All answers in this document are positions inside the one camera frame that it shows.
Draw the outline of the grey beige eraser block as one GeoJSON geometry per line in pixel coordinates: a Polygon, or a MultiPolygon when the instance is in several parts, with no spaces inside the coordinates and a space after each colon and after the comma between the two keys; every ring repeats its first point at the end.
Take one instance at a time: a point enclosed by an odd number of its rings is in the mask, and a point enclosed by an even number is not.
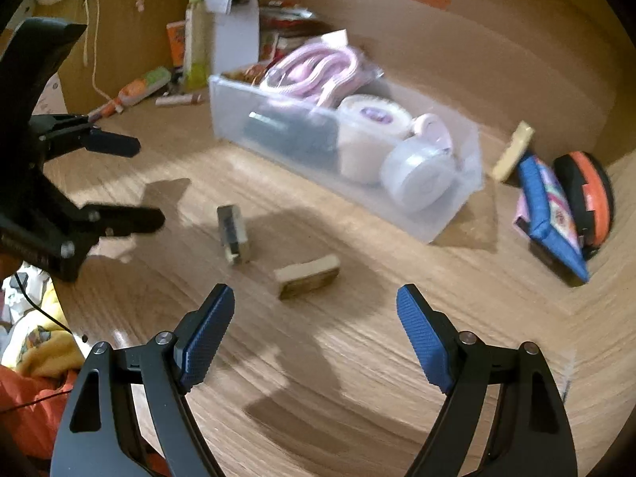
{"type": "Polygon", "coordinates": [[[238,205],[218,207],[217,219],[221,244],[229,264],[240,265],[250,262],[250,242],[246,223],[238,205]]]}

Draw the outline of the pink round Hyntoor case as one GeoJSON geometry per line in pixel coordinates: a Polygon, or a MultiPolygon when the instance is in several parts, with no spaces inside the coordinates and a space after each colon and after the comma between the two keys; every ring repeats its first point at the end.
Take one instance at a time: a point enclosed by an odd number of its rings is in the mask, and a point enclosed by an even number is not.
{"type": "Polygon", "coordinates": [[[438,150],[451,152],[453,139],[446,124],[439,115],[424,113],[418,115],[412,121],[413,134],[430,143],[438,150]]]}

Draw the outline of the red white marker pen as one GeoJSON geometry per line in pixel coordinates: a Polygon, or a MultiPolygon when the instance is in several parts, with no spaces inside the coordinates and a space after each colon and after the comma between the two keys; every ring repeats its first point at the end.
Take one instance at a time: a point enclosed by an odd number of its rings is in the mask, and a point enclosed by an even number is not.
{"type": "Polygon", "coordinates": [[[94,123],[101,120],[102,118],[112,116],[115,113],[121,114],[123,112],[124,112],[124,106],[122,105],[122,102],[118,100],[118,98],[115,98],[115,99],[109,100],[104,105],[100,106],[99,108],[89,112],[87,114],[87,119],[91,123],[94,123]]]}

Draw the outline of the pink lip balm stick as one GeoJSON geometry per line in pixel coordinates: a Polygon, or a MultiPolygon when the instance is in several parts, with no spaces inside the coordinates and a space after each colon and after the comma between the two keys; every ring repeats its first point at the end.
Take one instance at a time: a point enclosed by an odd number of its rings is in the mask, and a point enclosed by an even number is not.
{"type": "Polygon", "coordinates": [[[175,94],[164,95],[155,99],[155,105],[160,108],[182,107],[182,106],[195,106],[206,100],[205,94],[189,93],[189,94],[175,94]]]}

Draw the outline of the yellow green spray bottle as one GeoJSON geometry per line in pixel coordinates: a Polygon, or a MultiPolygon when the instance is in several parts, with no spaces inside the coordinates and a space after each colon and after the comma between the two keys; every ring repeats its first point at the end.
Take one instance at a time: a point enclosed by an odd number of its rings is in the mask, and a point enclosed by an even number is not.
{"type": "Polygon", "coordinates": [[[204,0],[189,0],[185,10],[183,76],[188,91],[204,88],[209,76],[208,17],[204,0]]]}

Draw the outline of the white curled paper sheet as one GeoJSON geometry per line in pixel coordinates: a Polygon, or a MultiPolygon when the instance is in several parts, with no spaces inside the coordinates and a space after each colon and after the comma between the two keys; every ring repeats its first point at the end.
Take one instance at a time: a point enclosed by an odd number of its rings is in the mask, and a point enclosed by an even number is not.
{"type": "Polygon", "coordinates": [[[204,0],[211,15],[211,74],[254,64],[260,55],[258,0],[204,0]]]}

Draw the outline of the stack of books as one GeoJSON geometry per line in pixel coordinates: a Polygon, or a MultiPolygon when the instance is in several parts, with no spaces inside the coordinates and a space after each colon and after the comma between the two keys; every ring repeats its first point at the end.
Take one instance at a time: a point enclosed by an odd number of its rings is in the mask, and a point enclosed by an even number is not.
{"type": "Polygon", "coordinates": [[[332,30],[318,14],[293,1],[271,1],[259,8],[260,62],[288,55],[332,30]]]}

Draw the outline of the blue patchwork pencil pouch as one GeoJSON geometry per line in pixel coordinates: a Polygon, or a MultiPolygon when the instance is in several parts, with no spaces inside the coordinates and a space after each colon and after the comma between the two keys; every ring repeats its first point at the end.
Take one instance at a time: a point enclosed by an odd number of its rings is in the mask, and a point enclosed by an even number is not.
{"type": "Polygon", "coordinates": [[[574,217],[553,170],[535,154],[526,153],[518,164],[521,194],[514,227],[569,278],[589,282],[574,217]]]}

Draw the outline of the black orange zip case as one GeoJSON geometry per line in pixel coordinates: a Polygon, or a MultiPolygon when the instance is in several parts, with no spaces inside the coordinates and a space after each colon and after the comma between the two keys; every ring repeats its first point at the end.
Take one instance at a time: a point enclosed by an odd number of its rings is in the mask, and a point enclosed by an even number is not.
{"type": "Polygon", "coordinates": [[[559,156],[553,170],[574,218],[583,257],[589,261],[608,239],[615,220],[609,176],[599,160],[584,151],[559,156]]]}

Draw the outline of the small white box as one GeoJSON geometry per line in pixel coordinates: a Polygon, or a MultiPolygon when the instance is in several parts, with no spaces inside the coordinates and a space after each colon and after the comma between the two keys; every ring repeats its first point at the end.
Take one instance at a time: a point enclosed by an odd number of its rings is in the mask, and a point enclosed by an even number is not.
{"type": "Polygon", "coordinates": [[[348,33],[346,29],[339,29],[325,33],[322,36],[312,38],[307,41],[307,44],[319,43],[326,47],[332,48],[344,48],[348,47],[348,33]]]}

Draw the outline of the white lidded tub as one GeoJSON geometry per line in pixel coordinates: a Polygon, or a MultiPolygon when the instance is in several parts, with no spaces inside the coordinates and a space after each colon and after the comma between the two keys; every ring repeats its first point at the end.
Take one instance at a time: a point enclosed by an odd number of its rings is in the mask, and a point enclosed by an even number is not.
{"type": "Polygon", "coordinates": [[[337,113],[339,173],[355,183],[377,184],[387,155],[412,135],[412,114],[397,102],[368,94],[346,97],[337,113]]]}

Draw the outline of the clear plastic storage bin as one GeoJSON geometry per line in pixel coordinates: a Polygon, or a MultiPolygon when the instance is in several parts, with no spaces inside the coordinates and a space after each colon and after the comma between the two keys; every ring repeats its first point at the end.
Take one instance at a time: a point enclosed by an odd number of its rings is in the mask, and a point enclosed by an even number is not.
{"type": "Polygon", "coordinates": [[[211,76],[213,132],[431,242],[484,184],[479,128],[380,79],[354,111],[320,109],[211,76]]]}

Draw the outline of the clear tape roll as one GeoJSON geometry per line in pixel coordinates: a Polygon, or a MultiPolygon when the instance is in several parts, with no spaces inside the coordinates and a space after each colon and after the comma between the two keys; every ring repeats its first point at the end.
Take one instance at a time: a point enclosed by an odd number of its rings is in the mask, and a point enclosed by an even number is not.
{"type": "Polygon", "coordinates": [[[455,176],[452,152],[417,137],[398,144],[380,168],[383,188],[406,213],[432,205],[450,188],[455,176]]]}

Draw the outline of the cream small tube bottle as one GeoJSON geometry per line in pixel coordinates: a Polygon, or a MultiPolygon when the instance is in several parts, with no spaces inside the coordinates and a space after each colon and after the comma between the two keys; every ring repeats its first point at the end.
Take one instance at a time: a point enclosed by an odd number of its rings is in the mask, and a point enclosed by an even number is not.
{"type": "Polygon", "coordinates": [[[491,177],[496,182],[506,182],[510,178],[516,166],[528,150],[535,129],[525,121],[520,121],[513,132],[508,146],[503,150],[497,163],[491,171],[491,177]]]}

